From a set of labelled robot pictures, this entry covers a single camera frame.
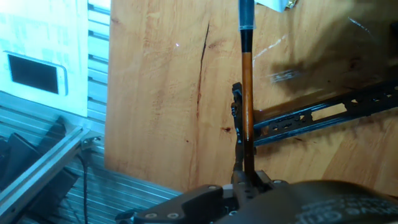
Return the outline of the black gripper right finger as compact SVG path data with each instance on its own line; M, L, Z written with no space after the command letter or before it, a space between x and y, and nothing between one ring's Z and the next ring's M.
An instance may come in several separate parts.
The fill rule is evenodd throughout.
M397 223L397 198L340 180L288 184L257 172L265 192L219 220L225 224Z

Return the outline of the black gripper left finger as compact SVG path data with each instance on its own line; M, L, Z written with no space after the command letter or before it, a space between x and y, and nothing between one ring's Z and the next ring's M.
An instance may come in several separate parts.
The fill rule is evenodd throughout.
M216 223L233 216L246 198L249 181L243 171L233 172L229 185L202 185L151 208L135 208L116 215L117 224Z

